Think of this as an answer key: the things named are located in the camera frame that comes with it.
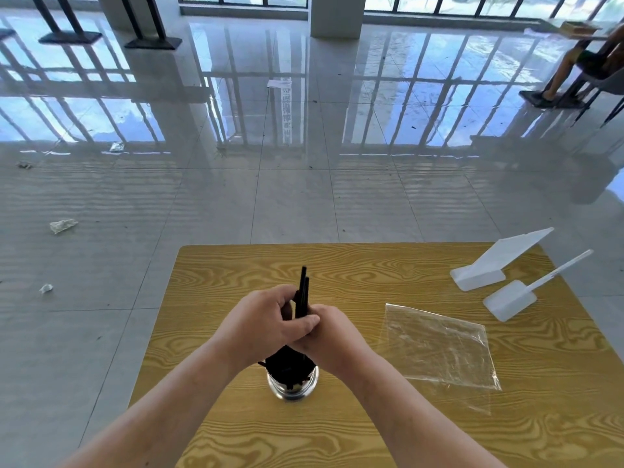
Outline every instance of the tiled floor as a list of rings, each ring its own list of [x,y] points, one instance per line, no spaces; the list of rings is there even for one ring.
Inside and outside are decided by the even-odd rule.
[[[492,241],[553,226],[624,357],[624,117],[539,111],[565,40],[189,18],[176,53],[0,44],[0,453],[46,466],[126,407],[179,247]],[[269,78],[291,78],[269,90]],[[123,143],[121,151],[111,150]],[[18,160],[35,164],[16,167]],[[80,224],[60,235],[48,223]],[[41,295],[44,283],[54,290]]]

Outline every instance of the wooden table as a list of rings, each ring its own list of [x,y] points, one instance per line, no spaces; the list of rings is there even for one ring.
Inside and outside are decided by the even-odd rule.
[[[624,367],[561,277],[506,323],[482,300],[509,280],[553,269],[538,246],[505,269],[507,281],[462,292],[449,271],[488,243],[185,246],[160,308],[131,403],[213,335],[247,292],[297,283],[308,266],[310,302],[340,307],[371,344],[386,302],[486,326],[502,391],[472,402],[462,387],[417,387],[510,467],[624,465]],[[243,371],[201,425],[179,467],[385,467],[392,459],[366,413],[321,372],[307,399],[286,403],[260,366]]]
[[[598,28],[596,32],[592,34],[572,34],[569,31],[561,30],[561,25],[565,22],[562,19],[543,19],[542,23],[545,24],[546,28],[558,35],[561,35],[565,38],[577,41],[575,47],[582,47],[586,49],[589,47],[592,41],[606,41],[609,38],[609,35],[612,31],[619,26],[619,23],[613,22],[597,22],[597,21],[589,21],[588,24]],[[609,54],[613,50],[614,46],[604,46],[599,50],[599,53]],[[553,75],[546,86],[544,86],[544,90],[548,90],[552,85],[553,79],[555,76]],[[585,102],[581,99],[577,98],[577,94],[580,92],[581,87],[585,84],[585,80],[581,75],[577,77],[577,79],[572,82],[572,84],[566,89],[566,91],[557,97],[557,101],[555,101],[551,107],[542,107],[540,108],[552,108],[552,109],[582,109],[585,106]],[[521,90],[519,92],[520,96],[524,98],[526,101],[531,103],[534,107],[536,107],[539,103],[539,99],[536,99],[532,94],[535,93],[533,90]]]

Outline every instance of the white plastic sign holder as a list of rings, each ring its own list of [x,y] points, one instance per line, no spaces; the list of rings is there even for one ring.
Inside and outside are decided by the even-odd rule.
[[[562,271],[578,263],[581,259],[585,259],[591,253],[593,253],[593,250],[585,251],[580,256],[568,261],[563,266],[558,267],[529,286],[526,286],[520,281],[513,281],[491,296],[485,298],[483,304],[498,320],[506,322],[537,300],[537,297],[533,293],[535,289],[543,286],[552,278],[561,274]]]
[[[463,291],[472,291],[479,287],[504,281],[505,274],[502,269],[553,230],[554,228],[551,227],[524,235],[503,238],[471,265],[453,269],[450,276],[457,287]]]

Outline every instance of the hand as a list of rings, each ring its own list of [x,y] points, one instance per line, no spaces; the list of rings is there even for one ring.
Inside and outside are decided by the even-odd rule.
[[[307,335],[289,346],[306,354],[317,366],[343,380],[360,362],[374,352],[349,318],[336,307],[315,304],[309,307],[320,323]]]
[[[230,311],[208,343],[218,348],[238,373],[299,340],[312,331],[319,317],[282,318],[282,314],[292,314],[290,301],[296,291],[289,284],[253,291]]]

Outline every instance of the person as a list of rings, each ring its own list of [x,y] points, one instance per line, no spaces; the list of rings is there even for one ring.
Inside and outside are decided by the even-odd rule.
[[[583,72],[601,80],[624,67],[624,25],[619,26],[609,35],[602,49],[604,54],[599,54],[582,47],[573,47],[565,53],[564,59],[559,64],[552,84],[548,89],[535,92],[533,97],[537,107],[549,108],[555,106],[557,91],[572,73],[572,68],[577,65]],[[578,97],[584,97],[593,87],[585,89]]]
[[[503,467],[378,356],[339,309],[311,305],[307,316],[283,319],[295,292],[281,285],[243,298],[212,338],[60,466],[173,467],[239,371],[289,345],[347,385],[397,466]]]

